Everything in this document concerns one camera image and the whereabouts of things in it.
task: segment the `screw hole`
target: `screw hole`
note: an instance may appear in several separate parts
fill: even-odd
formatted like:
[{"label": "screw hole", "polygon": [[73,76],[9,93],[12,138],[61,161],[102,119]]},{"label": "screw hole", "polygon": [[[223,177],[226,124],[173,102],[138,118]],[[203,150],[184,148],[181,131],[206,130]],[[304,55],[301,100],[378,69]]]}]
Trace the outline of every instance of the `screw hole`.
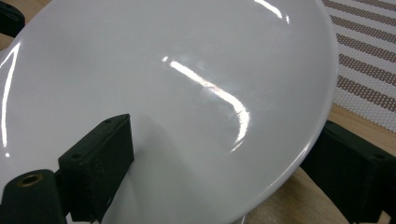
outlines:
[{"label": "screw hole", "polygon": [[385,156],[384,156],[384,155],[381,155],[381,154],[374,154],[374,156],[375,156],[377,159],[380,159],[380,160],[385,159]]},{"label": "screw hole", "polygon": [[72,155],[73,160],[78,160],[79,158],[81,158],[81,153],[75,153]]},{"label": "screw hole", "polygon": [[38,175],[28,175],[22,180],[18,182],[19,187],[30,187],[32,185],[35,185],[36,183],[40,182],[43,179],[43,175],[38,174]]}]

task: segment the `woven mat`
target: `woven mat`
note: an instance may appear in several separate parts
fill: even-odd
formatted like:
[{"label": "woven mat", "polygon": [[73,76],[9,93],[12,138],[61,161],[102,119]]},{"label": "woven mat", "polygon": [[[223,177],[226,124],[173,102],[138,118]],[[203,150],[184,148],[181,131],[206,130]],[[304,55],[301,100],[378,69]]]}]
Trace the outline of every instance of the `woven mat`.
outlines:
[{"label": "woven mat", "polygon": [[396,0],[323,0],[337,33],[334,102],[396,133]]}]

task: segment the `black plastic part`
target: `black plastic part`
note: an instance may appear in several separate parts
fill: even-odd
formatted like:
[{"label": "black plastic part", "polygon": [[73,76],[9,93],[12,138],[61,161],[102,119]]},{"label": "black plastic part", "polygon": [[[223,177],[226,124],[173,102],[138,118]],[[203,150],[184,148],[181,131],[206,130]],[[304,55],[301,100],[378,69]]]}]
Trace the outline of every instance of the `black plastic part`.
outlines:
[{"label": "black plastic part", "polygon": [[74,221],[102,221],[134,160],[129,115],[107,119],[59,158]]},{"label": "black plastic part", "polygon": [[8,182],[0,214],[2,224],[65,224],[53,172],[36,170]]},{"label": "black plastic part", "polygon": [[377,222],[386,204],[396,205],[390,198],[396,159],[333,122],[301,167],[350,223]]},{"label": "black plastic part", "polygon": [[0,1],[0,34],[15,37],[24,25],[23,14],[15,7]]}]

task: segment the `white plate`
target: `white plate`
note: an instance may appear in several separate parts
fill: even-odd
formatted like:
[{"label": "white plate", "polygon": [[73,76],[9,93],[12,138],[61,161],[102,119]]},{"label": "white plate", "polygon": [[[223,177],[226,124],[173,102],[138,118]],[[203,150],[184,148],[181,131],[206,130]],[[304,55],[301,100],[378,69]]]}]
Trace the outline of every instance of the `white plate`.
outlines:
[{"label": "white plate", "polygon": [[337,59],[320,1],[54,0],[1,58],[0,187],[130,113],[104,223],[230,223],[315,143]]}]

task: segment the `tabletop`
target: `tabletop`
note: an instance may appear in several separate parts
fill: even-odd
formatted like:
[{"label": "tabletop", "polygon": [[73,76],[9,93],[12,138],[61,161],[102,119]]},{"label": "tabletop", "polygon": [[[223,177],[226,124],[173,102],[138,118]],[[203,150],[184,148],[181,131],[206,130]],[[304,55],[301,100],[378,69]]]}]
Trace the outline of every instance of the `tabletop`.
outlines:
[{"label": "tabletop", "polygon": [[[50,0],[3,1],[19,9],[24,14],[26,22],[50,2]],[[12,39],[0,35],[0,50],[5,49]],[[333,105],[329,120],[396,156],[396,133],[359,117],[339,105]],[[378,223],[388,222],[389,217],[383,214]],[[274,195],[247,215],[246,223],[347,223],[347,220],[299,168]]]}]

